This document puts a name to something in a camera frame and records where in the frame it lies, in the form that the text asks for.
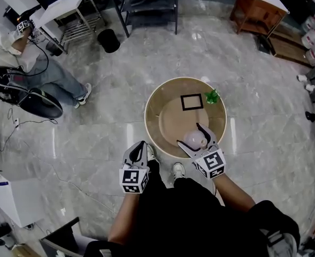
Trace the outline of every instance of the green plant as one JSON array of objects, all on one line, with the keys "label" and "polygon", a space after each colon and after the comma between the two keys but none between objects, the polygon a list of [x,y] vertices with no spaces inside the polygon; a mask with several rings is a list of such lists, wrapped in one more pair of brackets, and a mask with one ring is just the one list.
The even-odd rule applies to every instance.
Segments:
[{"label": "green plant", "polygon": [[215,104],[218,102],[219,95],[216,89],[212,90],[211,92],[205,92],[206,95],[206,102],[208,104]]}]

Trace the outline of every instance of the blue jeans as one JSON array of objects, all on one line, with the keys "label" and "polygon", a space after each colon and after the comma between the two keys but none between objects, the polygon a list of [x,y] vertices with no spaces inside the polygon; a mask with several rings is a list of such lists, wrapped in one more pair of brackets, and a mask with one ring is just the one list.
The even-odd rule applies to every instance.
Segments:
[{"label": "blue jeans", "polygon": [[[28,75],[39,73],[46,66],[47,58],[45,55],[40,55]],[[87,93],[86,87],[52,58],[49,58],[48,68],[42,74],[24,77],[23,81],[18,81],[18,78],[16,76],[14,79],[16,84],[25,86],[28,89],[39,88],[67,105],[76,105],[78,103],[77,99]]]}]

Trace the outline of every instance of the white appliance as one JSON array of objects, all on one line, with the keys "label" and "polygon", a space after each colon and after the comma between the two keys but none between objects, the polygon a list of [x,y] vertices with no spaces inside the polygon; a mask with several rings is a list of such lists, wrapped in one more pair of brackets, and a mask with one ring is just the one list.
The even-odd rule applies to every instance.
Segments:
[{"label": "white appliance", "polygon": [[21,228],[42,219],[39,180],[20,165],[0,165],[0,208]]}]

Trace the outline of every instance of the black cable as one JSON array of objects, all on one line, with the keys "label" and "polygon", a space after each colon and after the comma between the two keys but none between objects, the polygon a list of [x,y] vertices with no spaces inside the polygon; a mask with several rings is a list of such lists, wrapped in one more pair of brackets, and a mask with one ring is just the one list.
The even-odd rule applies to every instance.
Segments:
[{"label": "black cable", "polygon": [[10,120],[10,118],[12,117],[12,123],[14,124],[14,120],[13,120],[13,106],[9,109],[9,111],[7,112],[7,119]]},{"label": "black cable", "polygon": [[[31,39],[29,39],[29,38],[28,38],[28,40],[29,40],[32,44],[34,44],[35,46],[37,46],[40,50],[43,51],[45,57],[47,58],[47,66],[45,67],[45,69],[44,69],[43,71],[41,71],[41,72],[39,72],[39,73],[31,74],[31,75],[29,75],[29,74],[27,74],[27,73],[25,73],[25,74],[24,74],[24,73],[9,73],[9,74],[31,77],[31,76],[40,75],[40,74],[42,74],[43,72],[45,72],[45,71],[47,70],[47,68],[48,68],[48,66],[49,66],[49,58],[48,58],[48,55],[47,55],[47,54],[45,53],[45,51],[44,51],[43,49],[41,49],[33,40],[31,40]],[[14,69],[14,68],[11,68],[11,67],[8,68],[8,69],[9,69],[9,70],[12,70],[12,71],[19,71],[18,69]]]},{"label": "black cable", "polygon": [[[13,120],[13,109],[12,107],[9,109],[9,111],[7,112],[7,118],[8,120],[10,120],[10,118],[12,117],[12,122],[14,123],[14,120]],[[15,132],[16,128],[19,127],[20,125],[22,124],[25,124],[25,123],[43,123],[43,122],[46,122],[46,121],[49,121],[51,123],[53,123],[54,125],[57,125],[58,122],[55,120],[55,119],[46,119],[46,120],[43,120],[43,121],[40,121],[40,122],[37,122],[37,121],[24,121],[23,123],[19,123],[17,126],[14,127],[13,131],[11,132],[10,136],[7,138],[7,140],[5,141],[4,143],[4,147],[3,149],[0,149],[0,152],[3,152],[5,150],[5,147],[6,147],[6,143],[8,142],[8,140],[11,138],[11,136],[13,135],[13,133]]]}]

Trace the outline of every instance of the wooden cabinet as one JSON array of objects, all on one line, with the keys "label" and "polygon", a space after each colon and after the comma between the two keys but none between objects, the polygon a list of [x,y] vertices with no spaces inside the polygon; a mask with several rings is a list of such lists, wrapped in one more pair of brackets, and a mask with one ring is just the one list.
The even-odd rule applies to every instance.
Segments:
[{"label": "wooden cabinet", "polygon": [[236,0],[230,19],[238,25],[237,34],[244,30],[269,35],[286,14],[279,0]]}]

